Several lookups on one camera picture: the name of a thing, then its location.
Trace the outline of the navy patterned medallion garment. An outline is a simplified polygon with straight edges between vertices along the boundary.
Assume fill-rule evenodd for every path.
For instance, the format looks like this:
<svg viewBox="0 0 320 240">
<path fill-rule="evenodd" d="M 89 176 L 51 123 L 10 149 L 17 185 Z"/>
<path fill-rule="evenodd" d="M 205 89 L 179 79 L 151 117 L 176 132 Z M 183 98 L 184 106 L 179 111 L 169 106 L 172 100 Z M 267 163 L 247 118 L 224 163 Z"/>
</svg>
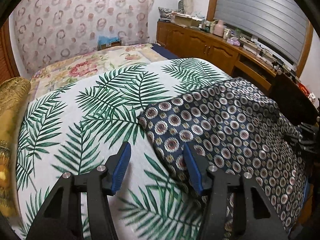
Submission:
<svg viewBox="0 0 320 240">
<path fill-rule="evenodd" d="M 185 143 L 230 174 L 251 174 L 286 231 L 303 207 L 305 162 L 285 141 L 299 135 L 277 103 L 242 78 L 148 105 L 138 122 L 157 157 L 180 188 L 194 198 L 183 158 Z"/>
</svg>

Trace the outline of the wooden sideboard cabinet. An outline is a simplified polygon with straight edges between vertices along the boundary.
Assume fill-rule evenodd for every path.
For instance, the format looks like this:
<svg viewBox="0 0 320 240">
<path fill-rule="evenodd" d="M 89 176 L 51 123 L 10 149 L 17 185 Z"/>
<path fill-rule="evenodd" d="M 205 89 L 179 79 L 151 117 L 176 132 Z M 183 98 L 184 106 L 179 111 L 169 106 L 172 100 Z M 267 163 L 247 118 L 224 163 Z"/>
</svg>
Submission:
<svg viewBox="0 0 320 240">
<path fill-rule="evenodd" d="M 272 90 L 276 72 L 253 53 L 220 37 L 158 21 L 156 41 L 180 58 L 204 59 L 232 77 L 246 78 L 265 94 Z"/>
</svg>

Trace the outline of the palm leaf print blanket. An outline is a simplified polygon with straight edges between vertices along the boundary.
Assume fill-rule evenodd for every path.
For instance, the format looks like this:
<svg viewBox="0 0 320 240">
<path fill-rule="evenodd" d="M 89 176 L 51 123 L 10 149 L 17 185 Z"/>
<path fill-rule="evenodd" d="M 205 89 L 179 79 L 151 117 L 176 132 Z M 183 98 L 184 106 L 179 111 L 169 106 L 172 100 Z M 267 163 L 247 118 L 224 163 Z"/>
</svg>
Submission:
<svg viewBox="0 0 320 240">
<path fill-rule="evenodd" d="M 138 116 L 152 103 L 228 79 L 201 59 L 135 63 L 87 77 L 28 104 L 18 139 L 17 186 L 25 239 L 49 191 L 64 172 L 87 173 L 125 141 L 131 159 L 121 189 L 108 198 L 120 239 L 195 239 L 198 202 L 181 191 L 158 160 Z"/>
</svg>

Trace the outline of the grey window blind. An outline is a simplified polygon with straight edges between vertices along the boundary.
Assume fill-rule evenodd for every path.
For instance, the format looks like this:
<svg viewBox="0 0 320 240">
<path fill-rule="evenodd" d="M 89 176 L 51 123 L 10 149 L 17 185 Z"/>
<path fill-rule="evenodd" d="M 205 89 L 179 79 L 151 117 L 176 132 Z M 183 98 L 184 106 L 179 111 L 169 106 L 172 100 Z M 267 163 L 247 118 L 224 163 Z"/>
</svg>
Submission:
<svg viewBox="0 0 320 240">
<path fill-rule="evenodd" d="M 294 0 L 217 0 L 215 18 L 257 36 L 298 62 L 308 19 Z"/>
</svg>

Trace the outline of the pink thermos jug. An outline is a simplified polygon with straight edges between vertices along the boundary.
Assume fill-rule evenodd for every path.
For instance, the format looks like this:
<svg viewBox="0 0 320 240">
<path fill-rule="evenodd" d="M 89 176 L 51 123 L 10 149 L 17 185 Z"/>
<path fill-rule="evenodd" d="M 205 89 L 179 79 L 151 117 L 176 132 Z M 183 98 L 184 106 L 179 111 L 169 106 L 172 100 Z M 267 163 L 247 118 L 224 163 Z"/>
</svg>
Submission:
<svg viewBox="0 0 320 240">
<path fill-rule="evenodd" d="M 223 20 L 214 21 L 214 31 L 213 34 L 219 37 L 223 37 L 225 31 L 225 25 Z"/>
</svg>

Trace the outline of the cardboard box on cabinet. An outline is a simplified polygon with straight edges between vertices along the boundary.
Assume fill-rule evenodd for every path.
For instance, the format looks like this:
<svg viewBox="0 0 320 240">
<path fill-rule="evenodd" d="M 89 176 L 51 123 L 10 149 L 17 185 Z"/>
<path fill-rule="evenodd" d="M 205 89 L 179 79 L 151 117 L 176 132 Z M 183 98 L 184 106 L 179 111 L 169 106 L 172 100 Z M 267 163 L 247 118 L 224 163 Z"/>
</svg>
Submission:
<svg viewBox="0 0 320 240">
<path fill-rule="evenodd" d="M 186 28 L 191 28 L 191 27 L 198 28 L 202 22 L 203 22 L 202 18 L 192 17 L 190 15 L 185 15 L 180 13 L 177 13 L 173 19 L 174 24 L 182 27 L 186 27 Z"/>
</svg>

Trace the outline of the gold patterned folded cloth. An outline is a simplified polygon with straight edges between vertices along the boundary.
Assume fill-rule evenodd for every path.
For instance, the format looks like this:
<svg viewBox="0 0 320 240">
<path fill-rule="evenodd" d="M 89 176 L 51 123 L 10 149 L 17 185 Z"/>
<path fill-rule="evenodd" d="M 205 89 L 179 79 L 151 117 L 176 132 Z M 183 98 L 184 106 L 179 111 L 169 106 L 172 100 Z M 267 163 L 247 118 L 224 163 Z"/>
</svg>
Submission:
<svg viewBox="0 0 320 240">
<path fill-rule="evenodd" d="M 30 82 L 22 77 L 1 84 L 1 214 L 5 217 L 20 215 L 16 183 L 17 144 L 29 91 Z"/>
</svg>

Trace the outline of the navy bed sheet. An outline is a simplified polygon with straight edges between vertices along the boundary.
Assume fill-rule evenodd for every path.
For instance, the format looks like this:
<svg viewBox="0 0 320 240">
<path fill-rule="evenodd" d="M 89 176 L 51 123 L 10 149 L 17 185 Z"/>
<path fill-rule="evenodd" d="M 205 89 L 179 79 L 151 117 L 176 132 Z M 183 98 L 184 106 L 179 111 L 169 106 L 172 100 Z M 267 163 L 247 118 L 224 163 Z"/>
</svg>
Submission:
<svg viewBox="0 0 320 240">
<path fill-rule="evenodd" d="M 168 60 L 173 60 L 173 59 L 179 59 L 178 56 L 170 52 L 169 50 L 165 49 L 163 46 L 160 46 L 158 44 L 152 43 L 152 50 L 154 50 L 156 53 L 159 55 L 163 56 L 164 58 Z"/>
</svg>

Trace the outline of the floral beige quilt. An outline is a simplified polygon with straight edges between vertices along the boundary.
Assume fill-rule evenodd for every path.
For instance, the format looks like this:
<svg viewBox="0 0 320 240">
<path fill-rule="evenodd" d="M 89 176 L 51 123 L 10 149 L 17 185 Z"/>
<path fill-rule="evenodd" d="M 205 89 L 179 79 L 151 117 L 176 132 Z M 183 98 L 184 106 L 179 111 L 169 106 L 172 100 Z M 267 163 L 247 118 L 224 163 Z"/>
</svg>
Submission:
<svg viewBox="0 0 320 240">
<path fill-rule="evenodd" d="M 87 77 L 132 64 L 167 60 L 152 50 L 150 43 L 115 46 L 89 54 L 76 56 L 46 66 L 31 78 L 29 100 Z"/>
</svg>

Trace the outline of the brown louvered wardrobe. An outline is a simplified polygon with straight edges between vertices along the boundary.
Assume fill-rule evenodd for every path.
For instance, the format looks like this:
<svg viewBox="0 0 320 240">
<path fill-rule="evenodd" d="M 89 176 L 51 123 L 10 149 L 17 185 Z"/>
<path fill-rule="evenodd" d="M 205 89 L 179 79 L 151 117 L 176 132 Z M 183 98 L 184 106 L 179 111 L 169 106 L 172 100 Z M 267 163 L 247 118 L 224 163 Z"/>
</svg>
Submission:
<svg viewBox="0 0 320 240">
<path fill-rule="evenodd" d="M 20 74 L 12 52 L 9 19 L 7 19 L 1 27 L 0 33 L 0 83 L 19 76 Z"/>
</svg>

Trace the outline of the blue bag on box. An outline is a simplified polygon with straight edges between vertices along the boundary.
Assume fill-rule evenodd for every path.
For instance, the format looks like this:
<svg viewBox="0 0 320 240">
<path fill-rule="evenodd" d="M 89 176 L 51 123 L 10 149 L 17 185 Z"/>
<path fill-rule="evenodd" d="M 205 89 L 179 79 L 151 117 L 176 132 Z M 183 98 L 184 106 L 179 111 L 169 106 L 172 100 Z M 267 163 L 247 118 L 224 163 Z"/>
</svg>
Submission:
<svg viewBox="0 0 320 240">
<path fill-rule="evenodd" d="M 121 40 L 118 37 L 106 37 L 106 36 L 99 36 L 98 37 L 98 50 L 103 50 L 110 47 L 120 46 Z"/>
</svg>

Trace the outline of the circle patterned sheer curtain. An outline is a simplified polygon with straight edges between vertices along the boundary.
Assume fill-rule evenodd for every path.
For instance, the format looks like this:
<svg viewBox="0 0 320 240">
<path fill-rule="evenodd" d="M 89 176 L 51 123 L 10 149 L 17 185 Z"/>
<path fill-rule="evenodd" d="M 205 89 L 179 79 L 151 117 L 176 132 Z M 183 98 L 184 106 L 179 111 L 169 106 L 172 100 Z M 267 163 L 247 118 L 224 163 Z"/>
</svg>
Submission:
<svg viewBox="0 0 320 240">
<path fill-rule="evenodd" d="M 149 40 L 148 16 L 154 0 L 21 0 L 14 27 L 28 74 L 95 51 L 98 38 L 123 44 Z"/>
</svg>

